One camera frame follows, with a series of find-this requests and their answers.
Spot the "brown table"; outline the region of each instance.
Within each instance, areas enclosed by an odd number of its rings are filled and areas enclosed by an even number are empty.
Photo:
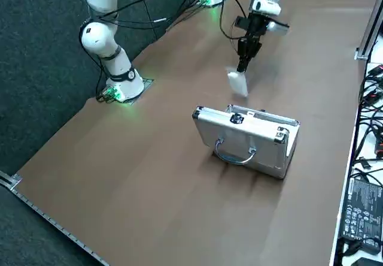
[[[353,56],[373,3],[282,0],[291,30],[264,38],[247,100],[227,82],[238,57],[219,8],[202,11],[135,60],[155,79],[136,104],[88,100],[18,172],[17,190],[111,265],[328,264],[363,75]],[[238,14],[228,0],[227,31]],[[195,106],[227,104],[301,121],[283,181],[202,144]]]

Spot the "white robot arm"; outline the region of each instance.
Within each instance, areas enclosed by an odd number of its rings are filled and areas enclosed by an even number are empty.
[[[235,26],[244,29],[246,34],[238,40],[238,67],[236,70],[228,69],[227,73],[232,89],[242,96],[248,95],[245,72],[262,46],[260,37],[266,31],[285,34],[289,28],[274,18],[281,12],[279,0],[251,0],[249,11],[248,17],[236,19]]]
[[[117,9],[117,0],[87,0],[87,2],[93,18]],[[140,95],[144,90],[144,83],[125,50],[114,40],[116,31],[115,24],[92,22],[84,28],[81,42],[89,53],[99,56],[109,72],[107,86],[113,87],[115,99],[123,102]]]
[[[250,60],[261,48],[261,35],[264,35],[266,31],[287,31],[287,25],[273,18],[281,12],[278,1],[251,0],[249,16],[237,18],[235,25],[245,29],[246,35],[238,41],[239,65],[236,72],[228,74],[229,78],[233,74],[244,78],[244,72]],[[89,23],[83,29],[81,42],[84,48],[89,53],[97,55],[106,67],[109,72],[107,86],[115,90],[116,100],[123,102],[140,95],[144,90],[144,83],[138,71],[132,66],[125,50],[114,40],[117,25],[98,18],[113,13],[117,9],[117,0],[87,0],[87,2],[95,22]],[[117,15],[115,13],[111,19],[116,19]]]

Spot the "aluminum briefcase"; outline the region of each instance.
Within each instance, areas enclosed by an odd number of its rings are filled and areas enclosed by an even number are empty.
[[[236,105],[226,111],[198,106],[192,117],[203,143],[221,160],[285,177],[299,121]]]

